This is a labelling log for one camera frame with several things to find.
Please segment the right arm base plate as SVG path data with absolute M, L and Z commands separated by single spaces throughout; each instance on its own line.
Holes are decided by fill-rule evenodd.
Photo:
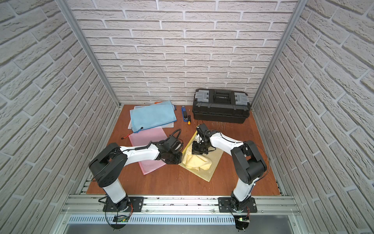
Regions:
M 244 201 L 238 201 L 234 197 L 218 198 L 218 207 L 220 213 L 257 213 L 257 204 L 253 197 L 249 197 Z

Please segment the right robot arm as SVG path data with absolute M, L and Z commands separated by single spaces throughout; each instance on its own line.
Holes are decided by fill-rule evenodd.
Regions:
M 268 172 L 257 145 L 251 140 L 238 141 L 219 131 L 209 130 L 205 124 L 197 126 L 196 130 L 198 139 L 192 143 L 192 153 L 208 154 L 210 148 L 215 148 L 232 157 L 238 182 L 231 194 L 229 207 L 235 211 L 247 209 L 256 182 Z

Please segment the blue document bag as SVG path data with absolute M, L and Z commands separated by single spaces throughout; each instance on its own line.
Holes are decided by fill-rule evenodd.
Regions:
M 130 116 L 134 133 L 177 121 L 170 101 L 135 108 L 130 111 Z

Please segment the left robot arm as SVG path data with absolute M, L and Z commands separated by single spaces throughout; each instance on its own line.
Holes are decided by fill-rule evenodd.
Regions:
M 92 159 L 88 167 L 93 179 L 107 196 L 103 210 L 122 212 L 130 208 L 129 196 L 118 179 L 127 165 L 147 160 L 162 161 L 171 165 L 181 163 L 183 141 L 178 138 L 180 134 L 181 129 L 178 129 L 165 140 L 150 141 L 147 145 L 138 147 L 111 143 Z

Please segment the yellow document bag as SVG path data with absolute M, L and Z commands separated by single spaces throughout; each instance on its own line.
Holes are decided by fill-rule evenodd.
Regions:
M 184 153 L 186 152 L 187 148 L 192 145 L 193 141 L 196 141 L 195 137 L 197 135 L 197 132 L 194 133 L 194 135 L 192 136 L 191 140 L 189 141 L 187 147 L 183 150 L 182 154 L 184 155 Z M 195 170 L 195 169 L 188 169 L 184 166 L 184 164 L 181 162 L 179 165 L 182 166 L 183 168 L 187 169 L 188 171 L 192 172 L 193 174 L 197 175 L 198 177 L 202 178 L 203 180 L 207 181 L 207 182 L 210 182 L 214 172 L 215 172 L 215 169 L 216 167 L 218 166 L 218 163 L 222 157 L 222 154 L 223 154 L 224 151 L 220 150 L 220 149 L 214 149 L 213 147 L 210 147 L 209 148 L 209 153 L 206 155 L 206 154 L 203 154 L 204 157 L 210 159 L 212 161 L 212 165 L 211 167 L 208 169 L 208 170 L 202 170 L 200 169 L 199 171 Z

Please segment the yellow cleaning cloth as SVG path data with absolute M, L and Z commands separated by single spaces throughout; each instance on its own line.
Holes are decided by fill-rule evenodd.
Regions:
M 183 155 L 182 163 L 184 166 L 188 169 L 195 169 L 199 171 L 202 170 L 208 170 L 211 165 L 212 161 L 203 155 L 194 155 L 192 153 L 192 146 L 190 145 L 186 152 Z

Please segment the clear mesh document bag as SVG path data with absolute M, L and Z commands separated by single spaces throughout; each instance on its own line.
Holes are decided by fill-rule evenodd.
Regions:
M 139 109 L 139 108 L 143 108 L 144 106 L 135 106 L 133 109 Z M 164 124 L 164 125 L 161 125 L 161 126 L 157 126 L 157 128 L 173 128 L 174 127 L 174 122 L 171 122 L 171 123 L 168 123 L 168 124 Z M 132 128 L 132 123 L 131 121 L 129 122 L 129 125 L 128 125 L 128 129 L 131 129 Z

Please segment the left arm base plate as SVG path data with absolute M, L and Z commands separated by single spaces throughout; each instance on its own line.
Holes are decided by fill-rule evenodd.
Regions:
M 144 197 L 125 197 L 118 203 L 114 203 L 110 197 L 105 197 L 104 212 L 141 212 Z

